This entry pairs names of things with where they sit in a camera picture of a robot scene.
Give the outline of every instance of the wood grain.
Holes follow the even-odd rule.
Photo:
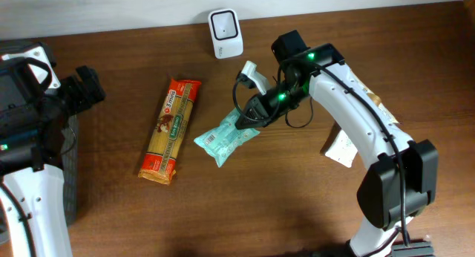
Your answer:
[[[221,169],[193,143],[233,109],[246,60],[267,77],[270,45],[298,29],[309,46],[332,42],[414,140],[440,154],[436,202],[409,225],[430,235],[438,256],[475,252],[475,41],[461,1],[286,16],[240,23],[244,53],[213,57],[208,25],[43,39],[57,74],[97,69],[108,97],[80,115],[79,217],[75,256],[269,256],[343,243],[358,229],[361,159],[347,169],[319,154],[333,125],[315,105],[304,129],[283,119],[240,147]],[[168,75],[203,85],[170,186],[137,177],[163,104]],[[241,102],[245,91],[240,92]],[[290,114],[309,116],[307,103]],[[0,256],[9,256],[9,244]]]
[[[464,0],[463,2],[468,9],[472,22],[475,24],[475,0]]]

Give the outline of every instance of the pasta package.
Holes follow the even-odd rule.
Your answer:
[[[140,178],[170,184],[176,173],[178,150],[201,82],[171,79],[168,94],[148,144]]]

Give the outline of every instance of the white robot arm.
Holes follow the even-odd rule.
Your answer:
[[[268,82],[262,83],[264,79],[253,63],[246,63],[246,67],[251,65],[253,69],[244,68],[237,76],[233,98],[241,117],[236,127],[266,127],[297,108],[304,98],[312,97],[352,140],[367,170],[357,193],[364,218],[347,243],[346,255],[341,256],[383,257],[392,249],[393,257],[433,254],[429,244],[411,247],[407,241],[405,247],[392,245],[399,232],[405,231],[405,224],[434,200],[438,166],[435,147],[428,140],[415,143],[388,121],[331,44],[308,48],[294,30],[280,36],[272,51],[280,65],[274,88]],[[284,82],[280,79],[281,71],[285,74]],[[239,83],[259,90],[244,111],[235,97]]]
[[[64,181],[63,171],[47,164],[42,171],[28,167],[4,176],[0,200],[14,256],[72,256],[63,207]]]

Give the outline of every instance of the plastic bag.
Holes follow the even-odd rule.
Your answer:
[[[260,132],[254,128],[237,130],[235,123],[239,119],[239,112],[234,109],[221,121],[220,126],[207,131],[194,139],[194,142],[206,150],[208,155],[216,160],[221,167],[234,150]]]

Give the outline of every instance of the black cable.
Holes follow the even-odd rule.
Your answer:
[[[62,156],[66,153],[68,153],[69,151],[73,150],[74,149],[74,146],[76,145],[76,142],[77,142],[77,137],[76,137],[76,132],[71,128],[71,126],[69,126],[69,129],[71,130],[71,132],[73,133],[73,136],[74,136],[74,140],[72,142],[72,144],[70,145],[69,149],[66,149],[64,150],[63,152],[61,152],[59,154],[59,156]]]
[[[360,97],[354,90],[353,88],[349,87],[346,85],[343,81],[341,81],[333,72],[329,71],[325,67],[320,66],[317,63],[313,62],[307,62],[311,65],[314,65],[317,69],[325,72],[328,76],[332,77],[342,88],[346,90],[347,93],[353,95],[363,106],[373,115],[375,120],[378,122],[379,126],[381,127],[381,130],[383,131],[384,135],[386,135],[387,140],[391,144],[391,147],[393,148],[394,155],[396,156],[397,163],[399,166],[399,191],[401,195],[401,229],[402,229],[402,240],[404,242],[404,245],[406,247],[409,246],[410,244],[410,239],[409,239],[409,233],[407,232],[407,224],[406,224],[406,180],[404,176],[404,164],[402,163],[402,157],[401,154],[398,150],[398,147],[396,143],[394,142],[394,137],[393,135],[390,134],[390,132],[387,130],[386,126],[382,122],[381,118],[377,115],[377,113],[374,111],[374,109],[366,102],[366,100],[363,99],[363,97]]]
[[[287,126],[292,127],[292,128],[303,128],[303,127],[309,125],[309,124],[312,122],[312,120],[313,120],[312,97],[310,97],[310,111],[312,112],[312,114],[310,115],[310,120],[309,120],[307,123],[303,124],[302,126],[293,126],[292,124],[289,123],[289,119],[287,118],[287,115],[288,115],[288,113],[289,113],[290,111],[288,111],[287,113],[285,113],[285,123],[287,124]]]
[[[279,65],[279,69],[277,71],[277,85],[276,85],[277,89],[279,89],[279,86],[281,85],[281,72],[282,72],[282,63]],[[239,85],[239,82],[241,82],[241,81],[242,81],[241,78],[237,79],[236,82],[235,82],[234,87],[232,88],[232,101],[234,102],[235,108],[239,112],[239,114],[241,116],[243,116],[244,119],[247,119],[247,120],[250,120],[250,121],[256,122],[256,123],[265,122],[267,120],[274,119],[274,117],[277,115],[277,113],[279,111],[279,108],[281,106],[281,102],[279,100],[277,101],[277,106],[275,107],[274,112],[272,113],[272,115],[270,115],[267,118],[263,118],[263,119],[259,119],[259,120],[247,117],[247,115],[240,109],[240,106],[237,102],[238,99],[236,98],[236,88],[238,88],[237,86]]]
[[[27,236],[28,247],[30,249],[30,256],[31,257],[36,257],[35,244],[33,242],[33,235],[31,234],[31,228],[30,228],[30,225],[28,223],[28,217],[25,215],[25,213],[22,209],[22,206],[16,200],[15,196],[13,196],[12,192],[10,192],[10,190],[7,188],[7,186],[5,186],[5,184],[3,183],[3,178],[1,179],[0,188],[1,188],[1,190],[3,190],[3,192],[8,197],[8,199],[11,200],[11,202],[13,203],[13,205],[14,205],[16,211],[18,212],[18,214],[20,214],[19,221],[21,221],[23,223],[24,233]]]

